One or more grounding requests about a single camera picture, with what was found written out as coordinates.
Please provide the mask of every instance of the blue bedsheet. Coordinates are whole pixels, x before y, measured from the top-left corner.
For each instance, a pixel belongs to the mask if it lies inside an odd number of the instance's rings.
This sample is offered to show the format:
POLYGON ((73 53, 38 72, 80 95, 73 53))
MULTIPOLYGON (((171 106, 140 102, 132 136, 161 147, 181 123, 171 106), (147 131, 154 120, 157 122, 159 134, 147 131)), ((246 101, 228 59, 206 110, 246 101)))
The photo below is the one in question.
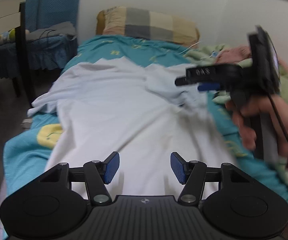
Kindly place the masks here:
MULTIPOLYGON (((126 56, 138 65, 146 67, 151 63, 164 66, 188 63, 179 54, 185 47, 163 41, 147 41, 120 35, 102 35, 83 43, 63 72, 79 62, 94 63, 100 58, 113 59, 126 56)), ((274 190, 288 202, 288 188, 280 182, 276 171, 263 161, 254 160, 252 153, 242 145, 237 128, 230 116, 220 105, 212 102, 208 95, 208 110, 212 113, 218 130, 238 164, 246 173, 274 190)), ((7 194, 11 194, 43 173, 51 149, 38 143, 37 135, 41 127, 59 123, 55 114, 36 114, 31 129, 12 138, 4 148, 4 170, 7 194)))

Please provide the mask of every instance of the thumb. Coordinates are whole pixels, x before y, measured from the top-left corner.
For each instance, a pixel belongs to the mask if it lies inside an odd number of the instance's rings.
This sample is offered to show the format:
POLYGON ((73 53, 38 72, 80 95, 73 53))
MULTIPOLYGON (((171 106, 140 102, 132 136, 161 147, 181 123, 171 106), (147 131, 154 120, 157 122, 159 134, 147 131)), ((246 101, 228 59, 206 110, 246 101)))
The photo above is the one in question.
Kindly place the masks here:
POLYGON ((254 116, 262 112, 270 113, 271 109, 271 102, 268 97, 252 96, 240 112, 243 116, 254 116))

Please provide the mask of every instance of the plaid pillow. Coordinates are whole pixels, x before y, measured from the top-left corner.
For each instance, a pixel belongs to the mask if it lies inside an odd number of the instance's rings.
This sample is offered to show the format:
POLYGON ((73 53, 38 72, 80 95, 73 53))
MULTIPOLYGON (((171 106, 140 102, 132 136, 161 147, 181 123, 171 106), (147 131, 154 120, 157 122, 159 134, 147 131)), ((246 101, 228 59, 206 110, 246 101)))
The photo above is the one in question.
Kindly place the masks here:
POLYGON ((103 12, 103 34, 169 41, 187 47, 199 40, 195 23, 176 16, 126 7, 113 7, 103 12))

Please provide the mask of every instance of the device handle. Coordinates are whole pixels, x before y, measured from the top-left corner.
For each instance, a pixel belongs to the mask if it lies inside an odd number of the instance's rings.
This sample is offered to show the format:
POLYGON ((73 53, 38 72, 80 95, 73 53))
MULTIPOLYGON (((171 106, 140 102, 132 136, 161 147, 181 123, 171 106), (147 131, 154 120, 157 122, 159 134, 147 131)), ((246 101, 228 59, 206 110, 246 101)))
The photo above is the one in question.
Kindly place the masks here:
MULTIPOLYGON (((250 98, 249 93, 241 90, 231 92, 230 95, 237 109, 245 105, 250 98)), ((271 116, 268 113, 260 113, 257 116, 244 117, 244 123, 256 133, 254 157, 267 163, 276 163, 278 161, 277 135, 271 116)))

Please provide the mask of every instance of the gray cloth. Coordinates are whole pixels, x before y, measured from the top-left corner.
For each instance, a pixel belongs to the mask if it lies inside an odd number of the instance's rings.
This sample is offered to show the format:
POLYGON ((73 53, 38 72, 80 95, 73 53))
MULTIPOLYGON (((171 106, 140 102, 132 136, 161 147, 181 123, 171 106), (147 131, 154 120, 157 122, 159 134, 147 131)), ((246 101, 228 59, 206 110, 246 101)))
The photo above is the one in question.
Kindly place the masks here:
POLYGON ((38 29, 26 35, 27 41, 34 41, 46 37, 66 35, 74 37, 76 35, 76 30, 71 22, 62 22, 55 24, 49 28, 38 29))

